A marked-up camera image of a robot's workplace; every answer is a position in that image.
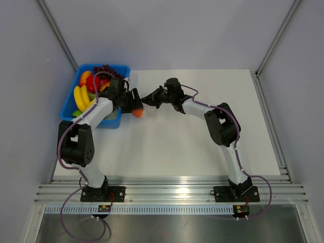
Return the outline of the orange peach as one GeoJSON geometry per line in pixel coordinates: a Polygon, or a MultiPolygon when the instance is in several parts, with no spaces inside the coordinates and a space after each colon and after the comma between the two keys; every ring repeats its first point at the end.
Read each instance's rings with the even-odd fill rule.
{"type": "Polygon", "coordinates": [[[136,118],[141,118],[143,116],[144,110],[142,108],[134,109],[132,115],[136,118]]]}

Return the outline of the clear zip top bag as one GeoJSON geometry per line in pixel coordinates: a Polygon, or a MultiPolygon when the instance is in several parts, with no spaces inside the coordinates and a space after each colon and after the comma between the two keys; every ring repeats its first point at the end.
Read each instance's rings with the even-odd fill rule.
{"type": "Polygon", "coordinates": [[[147,117],[152,115],[156,111],[155,106],[149,106],[147,104],[143,104],[143,112],[142,112],[142,117],[147,117]]]}

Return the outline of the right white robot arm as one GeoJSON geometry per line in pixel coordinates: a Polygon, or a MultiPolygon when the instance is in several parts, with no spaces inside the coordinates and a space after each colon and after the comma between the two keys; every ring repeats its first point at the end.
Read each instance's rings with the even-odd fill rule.
{"type": "Polygon", "coordinates": [[[159,86],[155,91],[141,98],[141,102],[157,109],[164,103],[172,104],[177,112],[205,120],[213,142],[221,147],[225,157],[230,196],[234,200],[242,200],[253,184],[240,162],[238,121],[227,103],[217,106],[202,103],[195,98],[198,91],[190,96],[184,93],[183,87],[177,78],[170,78],[164,86],[159,86]]]}

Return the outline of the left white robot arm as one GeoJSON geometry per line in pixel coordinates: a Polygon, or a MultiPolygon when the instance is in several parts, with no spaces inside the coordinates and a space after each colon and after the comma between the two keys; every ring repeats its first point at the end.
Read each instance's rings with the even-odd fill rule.
{"type": "Polygon", "coordinates": [[[123,113],[143,108],[138,90],[127,90],[127,84],[124,79],[113,78],[109,87],[100,94],[96,93],[96,98],[80,116],[59,124],[58,162],[66,170],[78,171],[86,186],[93,188],[91,194],[97,201],[109,197],[109,188],[103,185],[105,176],[91,164],[95,153],[92,130],[115,108],[120,108],[123,113]]]}

